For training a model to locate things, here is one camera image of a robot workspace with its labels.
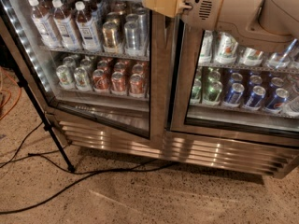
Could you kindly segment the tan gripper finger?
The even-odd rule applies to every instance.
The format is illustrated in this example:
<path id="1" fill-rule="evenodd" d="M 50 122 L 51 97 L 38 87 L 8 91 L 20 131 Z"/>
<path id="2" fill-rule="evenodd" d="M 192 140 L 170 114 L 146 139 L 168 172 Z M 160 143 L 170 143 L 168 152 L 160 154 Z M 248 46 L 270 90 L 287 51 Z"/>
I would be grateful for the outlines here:
<path id="1" fill-rule="evenodd" d="M 169 18 L 175 18 L 184 9 L 191 9 L 185 0 L 142 0 L 142 5 Z"/>

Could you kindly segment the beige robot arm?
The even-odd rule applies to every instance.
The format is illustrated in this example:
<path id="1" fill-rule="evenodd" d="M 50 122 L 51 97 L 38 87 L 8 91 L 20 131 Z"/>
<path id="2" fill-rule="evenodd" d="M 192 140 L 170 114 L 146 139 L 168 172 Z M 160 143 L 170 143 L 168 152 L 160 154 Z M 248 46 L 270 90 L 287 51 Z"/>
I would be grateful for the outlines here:
<path id="1" fill-rule="evenodd" d="M 299 0 L 142 0 L 189 26 L 232 35 L 245 47 L 281 52 L 299 38 Z"/>

